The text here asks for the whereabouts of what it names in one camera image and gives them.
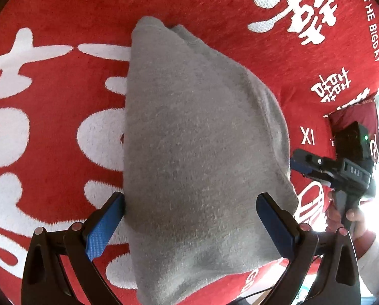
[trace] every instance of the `white sleeve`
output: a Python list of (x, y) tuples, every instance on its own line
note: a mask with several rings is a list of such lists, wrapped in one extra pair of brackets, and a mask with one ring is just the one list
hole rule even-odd
[(379, 242), (374, 241), (370, 249), (357, 261), (359, 274), (369, 291), (379, 295)]

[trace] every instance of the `red cushion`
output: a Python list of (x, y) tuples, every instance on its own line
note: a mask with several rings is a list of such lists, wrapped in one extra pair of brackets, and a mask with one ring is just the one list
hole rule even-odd
[[(33, 229), (65, 229), (71, 221), (86, 219), (113, 189), (122, 188), (125, 96), (123, 80), (111, 77), (126, 77), (127, 50), (111, 47), (101, 58), (92, 51), (84, 53), (87, 46), (78, 49), (81, 44), (129, 47), (131, 31), (144, 15), (167, 25), (183, 24), (270, 87), (288, 122), (292, 149), (334, 155), (323, 115), (379, 87), (379, 7), (374, 0), (302, 0), (291, 6), (293, 11), (286, 9), (295, 1), (9, 1), (0, 15), (0, 56), (10, 52), (24, 28), (30, 30), (18, 33), (21, 40), (10, 55), (23, 62), (25, 54), (19, 51), (31, 44), (31, 34), (34, 47), (69, 46), (44, 50), (45, 58), (33, 55), (35, 62), (20, 61), (17, 66), (3, 67), (0, 59), (1, 69), (14, 76), (6, 78), (8, 88), (0, 87), (0, 248), (17, 258), (13, 265), (0, 251), (0, 286), (15, 304), (20, 304), (22, 264)], [(304, 11), (299, 23), (298, 12)], [(272, 29), (267, 23), (256, 24), (276, 15), (279, 20)], [(311, 35), (304, 36), (309, 28)], [(61, 56), (47, 55), (59, 51)], [(0, 71), (0, 77), (7, 75)], [(349, 87), (342, 90), (346, 81)], [(339, 89), (334, 101), (321, 102)], [(323, 192), (297, 173), (292, 173), (292, 182), (301, 197), (298, 219), (312, 222), (317, 209), (326, 207)], [(126, 289), (134, 287), (129, 247), (123, 232), (119, 235), (95, 263), (121, 301), (135, 305), (134, 289)], [(255, 275), (226, 277), (182, 304), (226, 304), (253, 283)], [(76, 293), (83, 299), (78, 287)]]

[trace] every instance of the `human hand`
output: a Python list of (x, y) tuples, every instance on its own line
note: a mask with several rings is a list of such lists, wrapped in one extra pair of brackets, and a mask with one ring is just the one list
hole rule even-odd
[[(341, 223), (341, 215), (337, 211), (334, 203), (333, 203), (333, 195), (334, 192), (332, 191), (329, 193), (329, 197), (332, 199), (328, 210), (326, 211), (326, 224), (328, 225), (326, 227), (327, 232), (336, 232), (336, 230), (340, 227), (343, 227)], [(346, 217), (350, 221), (356, 221), (355, 230), (353, 232), (353, 235), (351, 235), (352, 240), (356, 240), (359, 237), (362, 237), (363, 234), (367, 231), (366, 222), (365, 222), (365, 215), (361, 209), (351, 209), (347, 211)]]

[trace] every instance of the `screw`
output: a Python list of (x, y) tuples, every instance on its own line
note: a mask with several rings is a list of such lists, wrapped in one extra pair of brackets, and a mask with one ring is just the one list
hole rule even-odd
[(34, 230), (34, 233), (35, 233), (36, 235), (40, 235), (43, 231), (44, 231), (43, 227), (37, 227), (37, 228)]
[(304, 232), (309, 232), (311, 230), (311, 226), (303, 222), (300, 224), (300, 229)]
[(71, 229), (72, 229), (73, 231), (80, 231), (81, 228), (82, 228), (82, 223), (81, 223), (81, 222), (75, 222), (75, 223), (73, 223), (72, 226), (71, 226)]
[(339, 234), (346, 236), (348, 234), (348, 231), (346, 230), (346, 228), (339, 228)]

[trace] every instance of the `black cable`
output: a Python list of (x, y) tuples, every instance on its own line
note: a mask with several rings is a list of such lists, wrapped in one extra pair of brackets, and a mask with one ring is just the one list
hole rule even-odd
[(246, 298), (249, 298), (249, 297), (251, 297), (251, 296), (254, 296), (254, 295), (257, 295), (257, 294), (261, 294), (262, 292), (268, 291), (268, 290), (270, 290), (270, 289), (272, 289), (272, 288), (273, 288), (273, 287), (270, 287), (270, 288), (267, 288), (267, 289), (264, 289), (264, 290), (260, 290), (260, 291), (258, 291), (258, 292), (255, 292), (254, 294), (250, 294), (250, 295), (248, 295), (248, 296), (246, 296), (246, 297), (239, 298), (239, 299), (236, 300), (236, 302), (240, 302), (241, 300), (245, 300)]
[[(311, 262), (311, 265), (312, 265), (314, 262), (316, 262), (318, 259), (320, 259), (320, 258), (321, 258), (321, 256), (316, 256), (316, 258)], [(251, 297), (251, 296), (255, 296), (255, 295), (257, 295), (257, 294), (261, 294), (262, 292), (268, 291), (268, 290), (270, 290), (270, 289), (272, 289), (272, 288), (274, 288), (274, 286), (272, 286), (272, 287), (270, 287), (270, 288), (267, 288), (267, 289), (264, 289), (264, 290), (260, 290), (260, 291), (258, 291), (258, 292), (253, 293), (253, 294), (250, 294), (250, 295), (248, 295), (248, 296), (246, 296), (246, 297), (239, 298), (239, 299), (236, 300), (236, 302), (240, 302), (240, 301), (245, 300), (245, 299), (247, 299), (247, 298), (249, 298), (249, 297)]]

